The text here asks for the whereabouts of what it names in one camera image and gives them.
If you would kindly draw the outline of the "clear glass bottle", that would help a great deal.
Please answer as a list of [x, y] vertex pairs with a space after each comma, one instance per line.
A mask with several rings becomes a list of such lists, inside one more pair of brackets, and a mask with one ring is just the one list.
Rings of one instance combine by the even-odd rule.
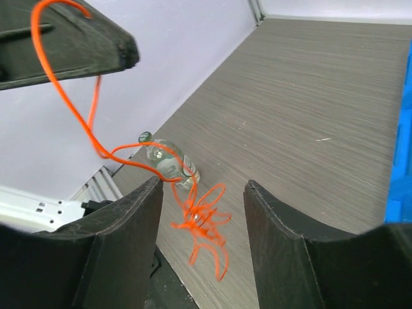
[[200, 173], [196, 169], [196, 166], [191, 162], [189, 157], [183, 153], [183, 151], [175, 145], [173, 142], [156, 139], [149, 131], [144, 131], [138, 137], [139, 142], [156, 142], [172, 149], [182, 160], [186, 167], [182, 167], [177, 159], [166, 150], [163, 150], [155, 145], [146, 145], [147, 158], [153, 168], [159, 171], [165, 178], [181, 178], [176, 186], [180, 189], [189, 191], [193, 184], [198, 184], [200, 181]]

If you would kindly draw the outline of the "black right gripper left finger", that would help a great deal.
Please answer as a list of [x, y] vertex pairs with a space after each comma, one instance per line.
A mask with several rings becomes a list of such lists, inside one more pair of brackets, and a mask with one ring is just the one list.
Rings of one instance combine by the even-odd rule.
[[1, 226], [2, 308], [143, 308], [163, 201], [152, 177], [58, 228]]

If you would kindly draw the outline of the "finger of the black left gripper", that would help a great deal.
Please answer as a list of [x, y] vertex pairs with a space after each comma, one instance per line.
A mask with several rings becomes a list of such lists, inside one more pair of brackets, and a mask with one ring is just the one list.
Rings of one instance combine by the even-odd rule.
[[[48, 82], [31, 35], [36, 1], [1, 1], [1, 89]], [[59, 80], [130, 69], [140, 60], [133, 36], [98, 10], [80, 1], [92, 17], [55, 3], [42, 11], [41, 42]]]

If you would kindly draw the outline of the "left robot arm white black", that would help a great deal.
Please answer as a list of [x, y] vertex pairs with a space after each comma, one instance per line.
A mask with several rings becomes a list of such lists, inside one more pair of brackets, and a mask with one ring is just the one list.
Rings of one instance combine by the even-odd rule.
[[1, 2], [1, 223], [53, 231], [99, 169], [87, 134], [97, 75], [133, 68], [133, 36], [88, 1]]

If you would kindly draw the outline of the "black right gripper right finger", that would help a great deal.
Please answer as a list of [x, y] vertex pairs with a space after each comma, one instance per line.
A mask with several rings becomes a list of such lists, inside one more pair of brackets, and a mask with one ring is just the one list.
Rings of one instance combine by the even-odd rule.
[[261, 308], [410, 308], [411, 225], [352, 234], [249, 181], [243, 194]]

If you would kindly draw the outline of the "blue three-compartment bin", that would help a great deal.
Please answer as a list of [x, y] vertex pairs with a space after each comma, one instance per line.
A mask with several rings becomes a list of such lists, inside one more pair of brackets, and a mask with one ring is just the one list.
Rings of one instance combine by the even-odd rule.
[[406, 61], [384, 222], [411, 222], [411, 53]]

